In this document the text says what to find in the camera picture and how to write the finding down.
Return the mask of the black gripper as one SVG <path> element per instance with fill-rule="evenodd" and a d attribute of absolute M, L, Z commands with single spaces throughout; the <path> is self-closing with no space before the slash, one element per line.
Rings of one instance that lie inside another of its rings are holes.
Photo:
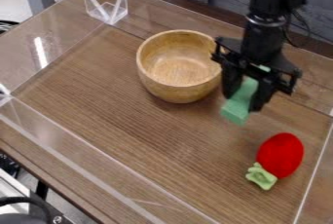
<path fill-rule="evenodd" d="M 260 84 L 252 96 L 249 110 L 260 112 L 277 91 L 295 92 L 303 70 L 279 53 L 269 61 L 253 61 L 241 53 L 241 41 L 219 36 L 215 38 L 212 60 L 223 69 L 223 93 L 231 98 L 240 90 L 244 75 L 259 79 Z"/>

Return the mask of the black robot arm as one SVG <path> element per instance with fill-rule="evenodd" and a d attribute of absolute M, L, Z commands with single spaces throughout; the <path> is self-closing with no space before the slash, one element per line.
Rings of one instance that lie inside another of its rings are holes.
<path fill-rule="evenodd" d="M 303 70 L 285 57 L 289 25 L 308 0 L 251 0 L 241 40 L 219 36 L 212 60 L 223 69 L 223 94 L 235 96 L 247 77 L 259 82 L 248 110 L 259 112 L 279 92 L 295 92 Z"/>

